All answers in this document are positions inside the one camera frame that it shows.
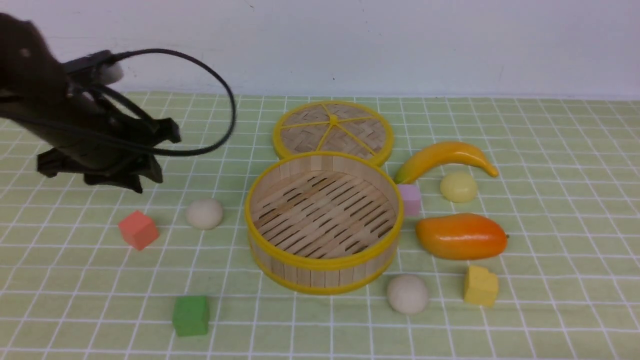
green cube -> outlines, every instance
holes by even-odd
[[[183,296],[173,307],[173,328],[177,336],[204,335],[209,331],[209,303],[205,296]]]

block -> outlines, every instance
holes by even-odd
[[[119,224],[124,241],[141,251],[160,236],[153,219],[136,210]]]
[[[418,186],[414,184],[400,184],[397,187],[402,195],[404,215],[406,217],[420,216],[420,209],[422,208],[422,194],[420,193]]]
[[[173,328],[177,336],[197,336],[209,331],[209,303],[205,296],[183,296],[173,307]]]
[[[465,276],[465,302],[493,307],[498,297],[498,277],[487,268],[471,265]]]

beige ball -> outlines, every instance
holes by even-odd
[[[387,301],[398,313],[415,315],[426,308],[429,292],[419,277],[410,274],[398,275],[387,286]]]
[[[442,178],[440,192],[451,202],[469,202],[478,193],[478,185],[468,172],[452,172]]]
[[[216,199],[194,200],[185,210],[189,225],[200,230],[211,230],[222,221],[224,210]]]

toy mango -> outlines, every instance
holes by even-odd
[[[509,236],[493,220],[473,213],[424,218],[415,225],[422,247],[437,258],[478,260],[502,254]]]

pink cube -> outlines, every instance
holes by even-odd
[[[404,203],[404,215],[406,217],[418,217],[420,216],[420,209],[422,208],[422,194],[418,189],[418,186],[414,184],[400,184],[398,190],[402,195]]]

